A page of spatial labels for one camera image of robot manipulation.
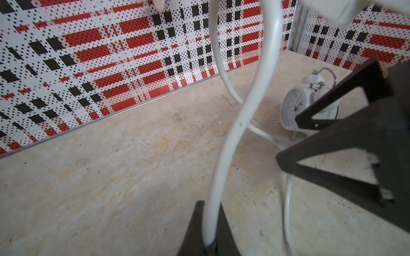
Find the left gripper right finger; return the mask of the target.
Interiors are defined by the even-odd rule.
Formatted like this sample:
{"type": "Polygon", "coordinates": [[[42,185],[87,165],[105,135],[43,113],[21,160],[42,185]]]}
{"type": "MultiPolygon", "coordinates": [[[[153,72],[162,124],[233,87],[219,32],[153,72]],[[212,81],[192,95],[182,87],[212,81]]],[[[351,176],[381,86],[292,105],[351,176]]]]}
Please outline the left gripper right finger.
{"type": "Polygon", "coordinates": [[[217,256],[241,256],[230,225],[228,223],[224,208],[220,205],[218,214],[217,233],[216,233],[216,255],[217,256]]]}

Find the white computer mouse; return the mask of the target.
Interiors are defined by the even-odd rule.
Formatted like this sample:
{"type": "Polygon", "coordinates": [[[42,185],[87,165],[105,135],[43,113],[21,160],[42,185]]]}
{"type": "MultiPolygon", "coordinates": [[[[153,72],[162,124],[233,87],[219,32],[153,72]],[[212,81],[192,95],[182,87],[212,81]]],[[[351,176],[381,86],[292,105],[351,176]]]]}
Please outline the white computer mouse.
{"type": "Polygon", "coordinates": [[[330,88],[325,86],[325,79],[320,75],[324,70],[332,75],[332,86],[336,85],[337,77],[335,73],[327,67],[314,70],[311,74],[306,75],[301,83],[308,84],[309,86],[299,86],[289,90],[281,105],[280,123],[284,129],[292,132],[301,132],[308,136],[317,133],[315,130],[302,129],[296,123],[295,118],[330,91],[330,88]]]}

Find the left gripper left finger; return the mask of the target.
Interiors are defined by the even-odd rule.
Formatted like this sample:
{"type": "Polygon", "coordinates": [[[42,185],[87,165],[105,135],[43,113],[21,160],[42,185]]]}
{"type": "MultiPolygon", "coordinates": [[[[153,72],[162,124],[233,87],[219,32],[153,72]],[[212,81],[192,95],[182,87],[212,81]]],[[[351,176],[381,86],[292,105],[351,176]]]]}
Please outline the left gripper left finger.
{"type": "Polygon", "coordinates": [[[177,253],[178,256],[204,256],[206,254],[202,240],[204,204],[204,201],[196,202],[185,237],[177,253]]]}

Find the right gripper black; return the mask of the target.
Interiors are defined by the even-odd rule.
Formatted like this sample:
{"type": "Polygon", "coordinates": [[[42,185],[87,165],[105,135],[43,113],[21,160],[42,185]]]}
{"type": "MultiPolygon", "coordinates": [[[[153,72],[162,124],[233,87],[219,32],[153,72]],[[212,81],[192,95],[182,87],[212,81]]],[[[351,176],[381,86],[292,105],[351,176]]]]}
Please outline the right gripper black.
{"type": "Polygon", "coordinates": [[[276,156],[280,168],[337,193],[369,212],[410,230],[410,63],[390,68],[387,78],[379,59],[366,60],[328,93],[295,118],[300,129],[319,133],[276,156]],[[340,120],[313,117],[356,88],[368,107],[340,120]],[[299,164],[310,157],[345,149],[369,154],[374,185],[299,164]]]}

